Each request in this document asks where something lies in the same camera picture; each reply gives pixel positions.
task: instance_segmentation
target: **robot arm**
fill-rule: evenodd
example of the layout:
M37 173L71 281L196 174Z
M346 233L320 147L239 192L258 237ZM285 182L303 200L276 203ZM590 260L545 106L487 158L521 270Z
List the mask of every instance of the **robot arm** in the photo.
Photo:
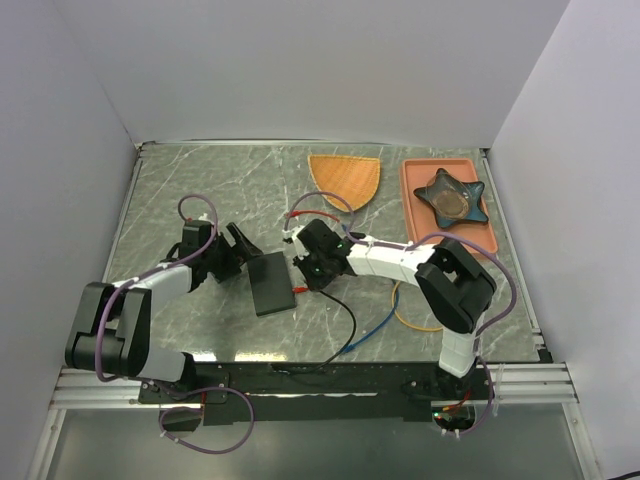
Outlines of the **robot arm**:
M233 223L227 229L236 243L232 247L222 233L197 258L186 265L164 268L124 290L110 312L117 326L107 326L102 344L103 370L122 377L142 377L168 382L193 383L193 357L167 350L150 342L151 319L170 300L192 292L211 274L218 283L240 273L250 258L262 255ZM182 240L172 248L178 259L186 258L202 248L211 235L206 220L187 221ZM166 267L174 259L166 259ZM65 361L73 368L95 370L98 325L108 298L125 283L88 284L82 293L71 334L65 349Z
M457 378L467 375L476 361L476 329L496 290L493 278L455 240L396 250L374 246L372 237L352 235L366 244L341 238L319 219L292 231L287 241L296 248L294 265L309 288L322 289L343 274L376 275L419 287L444 327L440 368Z

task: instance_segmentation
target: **wooden fan-shaped plate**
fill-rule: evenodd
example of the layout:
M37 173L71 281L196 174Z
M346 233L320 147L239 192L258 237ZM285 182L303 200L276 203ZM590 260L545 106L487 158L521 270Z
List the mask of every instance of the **wooden fan-shaped plate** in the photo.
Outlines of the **wooden fan-shaped plate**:
M380 184L379 158L309 155L309 169L318 190L340 195L354 210L366 205ZM338 210L348 212L339 200L325 199Z

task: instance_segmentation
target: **table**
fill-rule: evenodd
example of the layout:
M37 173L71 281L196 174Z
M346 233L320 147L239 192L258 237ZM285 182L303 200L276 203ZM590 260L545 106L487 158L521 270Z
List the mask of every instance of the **table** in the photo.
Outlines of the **table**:
M407 241L398 178L401 162L407 158L471 158L479 179L487 185L484 198L498 240L498 257L515 276L514 255L479 149L265 142L144 145L108 280L132 277L164 258L180 239L182 221L176 205L187 193L209 196L221 225L235 222L265 253L284 250L288 259L293 258L292 247L282 242L282 224L292 203L316 189L307 165L309 154L380 158L380 186L373 200L357 212L354 230L397 242ZM336 213L319 197L301 207ZM194 218L205 210L196 200L185 203L185 213ZM309 219L301 217L302 222ZM498 285L489 318L509 303L510 292L499 270L489 262L483 264ZM302 285L297 269L291 266L290 273L293 284ZM404 285L400 290L400 311L405 318L423 326L438 325L419 289ZM390 310L391 282L387 279L345 276L335 280L327 292L353 309L358 318L356 338ZM256 317L245 267L232 280L223 284L208 280L167 304L152 321L152 341L190 352L201 361L322 361L346 341L351 320L321 295L301 294L297 302L295 310ZM539 361L535 327L520 297L514 311L483 335L483 356L490 362ZM434 361L441 338L441 333L416 332L394 319L340 361Z

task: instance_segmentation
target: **orange tray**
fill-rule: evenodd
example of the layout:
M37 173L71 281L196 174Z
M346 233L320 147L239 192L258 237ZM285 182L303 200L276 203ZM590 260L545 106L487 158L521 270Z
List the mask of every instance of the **orange tray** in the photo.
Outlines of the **orange tray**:
M411 158L400 166L400 188L402 189L402 205L404 219L407 224L409 239L413 242L433 232L449 232L466 240L477 243L485 250L496 253L498 242L491 226L491 219L486 225L479 223L460 223L442 230L436 224L436 214L428 205L413 194L416 188L429 183L439 168L444 168L461 182L477 182L478 176L473 162L469 158ZM484 198L481 200L482 210L489 215ZM480 255L472 248L466 247L474 255Z

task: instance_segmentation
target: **metal frame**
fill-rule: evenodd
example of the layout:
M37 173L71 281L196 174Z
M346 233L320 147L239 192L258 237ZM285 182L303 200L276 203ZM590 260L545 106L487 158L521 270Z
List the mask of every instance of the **metal frame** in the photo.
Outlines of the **metal frame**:
M172 144L178 142L154 142L157 144ZM193 145L265 145L265 144L322 144L341 143L354 144L357 142L327 142L319 140L219 140L219 141L187 141L180 144ZM107 265L103 274L106 281L111 263L118 246L120 232L124 224L126 213L129 209L131 197L142 167L140 154L144 144L140 146L138 160L134 166L131 183L124 200L118 227L114 235L114 241L109 254ZM496 186L489 168L489 163L484 152L481 153L482 162L487 171L489 183L494 193L500 218L505 225L505 233L509 248L513 252L513 261L516 275L521 287L527 312L532 323L534 342L538 348L545 348L544 339L540 331L535 311L524 281L520 262L517 257L513 239L500 203ZM578 397L576 395L571 376L564 363L532 363L532 364L500 364L490 366L492 379L496 383L496 406L500 404L562 404L567 419L567 425L576 450L576 454L587 480L602 480L599 465L589 439L586 425L580 413ZM62 369L58 383L53 393L49 406L49 414L36 448L34 458L29 470L29 480L45 480L47 478L51 461L57 446L65 414L67 410L129 410L129 409L160 409L162 405L141 405L138 403L140 382L133 380L116 380L110 383L102 383L94 372L86 372L73 369ZM440 406L447 402L432 402L433 406Z

